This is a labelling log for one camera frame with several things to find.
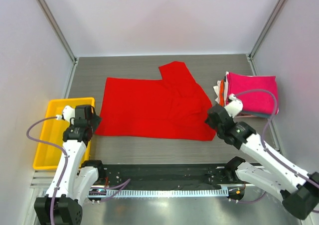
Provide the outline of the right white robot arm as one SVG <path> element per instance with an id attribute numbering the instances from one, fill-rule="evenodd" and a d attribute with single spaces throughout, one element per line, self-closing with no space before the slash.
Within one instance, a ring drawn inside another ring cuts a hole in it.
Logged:
<path id="1" fill-rule="evenodd" d="M 258 168 L 240 157 L 234 157 L 225 165 L 226 180 L 259 187 L 277 198 L 291 215 L 305 220 L 319 204 L 318 172 L 311 174 L 298 167 L 269 146 L 250 125 L 235 122 L 234 117 L 242 108 L 242 104 L 237 102 L 225 107 L 216 104 L 209 109 L 205 121 L 225 143 L 262 165 Z"/>

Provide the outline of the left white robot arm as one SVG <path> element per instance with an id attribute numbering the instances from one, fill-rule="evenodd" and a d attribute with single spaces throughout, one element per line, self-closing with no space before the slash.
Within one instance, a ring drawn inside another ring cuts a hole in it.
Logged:
<path id="1" fill-rule="evenodd" d="M 79 225 L 90 188 L 106 179 L 102 161 L 82 161 L 101 118 L 92 105 L 66 106 L 56 118 L 69 126 L 63 132 L 54 178 L 45 195 L 35 199 L 34 209 L 42 225 Z"/>

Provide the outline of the red t shirt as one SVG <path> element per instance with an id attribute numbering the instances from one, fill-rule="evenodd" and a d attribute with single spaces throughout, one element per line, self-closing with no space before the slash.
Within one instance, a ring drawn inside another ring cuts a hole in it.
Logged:
<path id="1" fill-rule="evenodd" d="M 99 136 L 212 141 L 212 103 L 184 62 L 159 67 L 160 80 L 108 77 L 96 130 Z"/>

